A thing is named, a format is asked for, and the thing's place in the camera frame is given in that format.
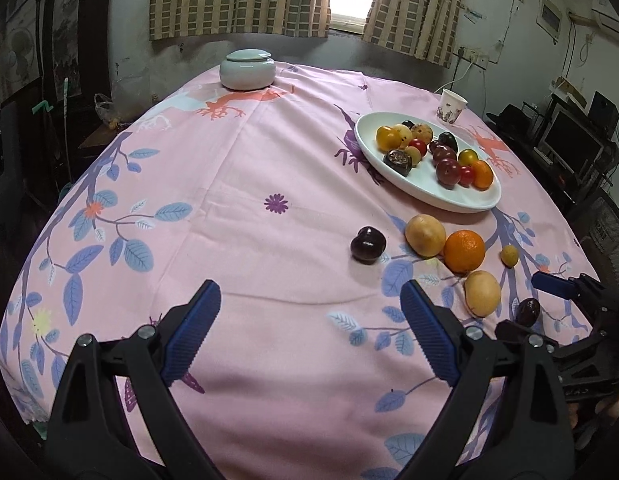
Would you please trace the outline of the person's right hand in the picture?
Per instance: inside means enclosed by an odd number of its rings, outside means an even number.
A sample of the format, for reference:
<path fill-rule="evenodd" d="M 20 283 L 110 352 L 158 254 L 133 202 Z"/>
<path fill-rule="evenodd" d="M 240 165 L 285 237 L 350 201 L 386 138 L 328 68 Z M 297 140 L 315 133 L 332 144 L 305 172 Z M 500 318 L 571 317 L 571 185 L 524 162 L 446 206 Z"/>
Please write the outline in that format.
<path fill-rule="evenodd" d="M 600 427 L 615 424 L 619 418 L 619 394 L 596 402 L 570 403 L 567 412 L 576 446 L 583 448 Z"/>

